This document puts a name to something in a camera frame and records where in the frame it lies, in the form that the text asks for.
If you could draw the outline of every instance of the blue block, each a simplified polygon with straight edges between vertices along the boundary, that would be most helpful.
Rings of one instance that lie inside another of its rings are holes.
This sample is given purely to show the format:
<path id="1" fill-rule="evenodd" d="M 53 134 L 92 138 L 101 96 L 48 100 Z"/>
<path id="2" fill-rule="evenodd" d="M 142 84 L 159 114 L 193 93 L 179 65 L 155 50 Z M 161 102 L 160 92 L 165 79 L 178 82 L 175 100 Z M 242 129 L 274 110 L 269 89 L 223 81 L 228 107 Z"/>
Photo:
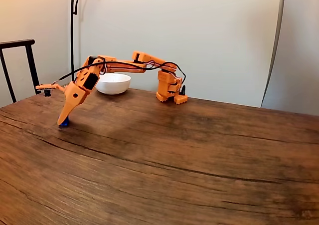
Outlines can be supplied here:
<path id="1" fill-rule="evenodd" d="M 60 127 L 68 127 L 69 126 L 69 116 L 59 125 Z"/>

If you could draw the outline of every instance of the orange robotic arm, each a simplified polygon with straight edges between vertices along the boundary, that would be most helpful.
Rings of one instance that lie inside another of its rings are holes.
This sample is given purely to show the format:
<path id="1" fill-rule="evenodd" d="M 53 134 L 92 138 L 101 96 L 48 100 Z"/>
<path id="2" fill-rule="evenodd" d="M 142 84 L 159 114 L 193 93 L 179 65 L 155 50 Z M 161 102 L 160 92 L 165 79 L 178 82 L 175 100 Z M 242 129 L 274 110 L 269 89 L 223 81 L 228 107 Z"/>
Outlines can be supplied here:
<path id="1" fill-rule="evenodd" d="M 38 85 L 36 89 L 44 90 L 45 96 L 50 96 L 50 90 L 59 89 L 65 94 L 65 104 L 58 119 L 58 125 L 68 124 L 68 115 L 71 111 L 82 104 L 86 97 L 91 93 L 100 78 L 100 74 L 105 72 L 131 72 L 144 73 L 146 70 L 161 68 L 159 71 L 159 88 L 156 97 L 160 102 L 174 97 L 176 104 L 187 101 L 185 87 L 182 88 L 182 79 L 176 77 L 177 65 L 172 62 L 165 62 L 151 55 L 134 51 L 133 61 L 117 60 L 108 56 L 90 56 L 86 59 L 83 66 L 78 69 L 75 81 L 70 82 L 66 87 L 58 84 Z"/>

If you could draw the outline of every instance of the white wall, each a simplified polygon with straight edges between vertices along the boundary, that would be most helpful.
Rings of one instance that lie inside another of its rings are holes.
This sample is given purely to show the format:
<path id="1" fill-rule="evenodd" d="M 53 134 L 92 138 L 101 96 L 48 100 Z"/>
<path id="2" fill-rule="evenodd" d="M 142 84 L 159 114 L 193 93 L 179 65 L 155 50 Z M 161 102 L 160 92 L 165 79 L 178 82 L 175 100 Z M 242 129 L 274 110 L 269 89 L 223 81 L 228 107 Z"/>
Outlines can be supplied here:
<path id="1" fill-rule="evenodd" d="M 79 66 L 87 56 L 133 50 L 178 63 L 191 97 L 260 106 L 279 0 L 81 0 Z M 157 71 L 131 74 L 156 91 Z"/>
<path id="2" fill-rule="evenodd" d="M 285 0 L 264 108 L 319 115 L 319 0 Z"/>
<path id="3" fill-rule="evenodd" d="M 32 47 L 40 83 L 69 71 L 69 0 L 0 0 L 0 41 L 35 39 Z M 3 51 L 17 100 L 34 95 L 25 48 Z M 0 67 L 0 107 L 10 104 Z"/>

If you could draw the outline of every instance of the black chair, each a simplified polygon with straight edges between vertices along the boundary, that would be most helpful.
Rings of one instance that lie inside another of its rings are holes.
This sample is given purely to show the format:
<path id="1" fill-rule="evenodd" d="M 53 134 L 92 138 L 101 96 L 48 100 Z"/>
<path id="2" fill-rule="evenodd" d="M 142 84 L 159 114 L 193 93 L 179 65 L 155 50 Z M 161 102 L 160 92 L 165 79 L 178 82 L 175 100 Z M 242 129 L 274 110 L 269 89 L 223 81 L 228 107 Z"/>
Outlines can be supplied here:
<path id="1" fill-rule="evenodd" d="M 1 64 L 3 67 L 3 72 L 4 72 L 4 76 L 6 79 L 6 83 L 8 85 L 8 89 L 12 98 L 13 103 L 16 102 L 16 98 L 14 95 L 14 91 L 11 85 L 11 81 L 9 78 L 9 73 L 8 70 L 6 68 L 5 65 L 5 61 L 4 61 L 4 56 L 3 56 L 3 49 L 8 49 L 8 48 L 15 48 L 15 47 L 21 47 L 21 46 L 25 46 L 25 50 L 26 50 L 26 56 L 28 58 L 28 62 L 29 62 L 29 67 L 30 67 L 30 73 L 31 73 L 31 77 L 32 77 L 32 82 L 33 82 L 33 87 L 34 87 L 34 91 L 36 94 L 39 94 L 39 91 L 36 91 L 35 87 L 37 85 L 39 85 L 39 79 L 38 79 L 38 75 L 36 73 L 36 68 L 35 68 L 35 63 L 34 63 L 34 57 L 33 57 L 33 53 L 32 53 L 32 45 L 35 43 L 34 39 L 25 39 L 25 40 L 17 40 L 17 41 L 9 41 L 9 42 L 2 42 L 0 43 L 0 60 L 1 60 Z"/>

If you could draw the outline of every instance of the black cable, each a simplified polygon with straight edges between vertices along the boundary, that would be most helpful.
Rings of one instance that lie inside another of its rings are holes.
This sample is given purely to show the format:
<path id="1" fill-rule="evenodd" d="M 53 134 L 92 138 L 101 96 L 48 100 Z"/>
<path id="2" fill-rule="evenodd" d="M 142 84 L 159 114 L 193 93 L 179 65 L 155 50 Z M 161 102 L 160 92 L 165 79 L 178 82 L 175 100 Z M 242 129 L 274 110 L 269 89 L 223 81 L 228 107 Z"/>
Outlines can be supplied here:
<path id="1" fill-rule="evenodd" d="M 180 69 L 180 67 L 179 67 L 177 64 L 175 64 L 175 63 L 173 63 L 173 62 L 165 62 L 165 63 L 160 64 L 160 65 L 155 66 L 155 67 L 143 68 L 143 67 L 140 67 L 140 66 L 138 66 L 138 65 L 130 64 L 130 63 L 125 63 L 125 62 L 119 62 L 119 61 L 102 61 L 102 62 L 97 62 L 97 63 L 93 63 L 93 64 L 88 64 L 88 65 L 86 65 L 86 66 L 83 66 L 83 67 L 81 67 L 81 68 L 78 68 L 78 69 L 74 70 L 73 72 L 70 72 L 70 73 L 68 73 L 68 74 L 66 74 L 66 75 L 64 75 L 64 76 L 62 76 L 61 78 L 58 79 L 58 81 L 59 81 L 59 80 L 62 80 L 62 79 L 65 79 L 65 78 L 69 77 L 70 75 L 72 75 L 72 74 L 74 74 L 74 73 L 76 73 L 76 72 L 79 72 L 79 71 L 81 71 L 81 70 L 83 70 L 83 69 L 89 68 L 89 67 L 91 67 L 91 66 L 100 65 L 100 64 L 102 64 L 102 65 L 104 65 L 104 64 L 123 64 L 123 65 L 132 66 L 132 67 L 134 67 L 135 69 L 142 69 L 142 70 L 154 70 L 154 69 L 161 68 L 161 67 L 163 67 L 163 66 L 165 66 L 165 65 L 167 65 L 167 64 L 173 64 L 173 65 L 175 65 L 175 66 L 180 70 L 180 72 L 184 75 L 184 79 L 183 79 L 183 81 L 182 81 L 182 84 L 183 84 L 184 81 L 186 80 L 186 74 Z"/>
<path id="2" fill-rule="evenodd" d="M 78 14 L 78 3 L 79 3 L 79 0 L 76 0 L 75 9 L 74 9 L 74 14 L 75 14 L 75 15 Z"/>

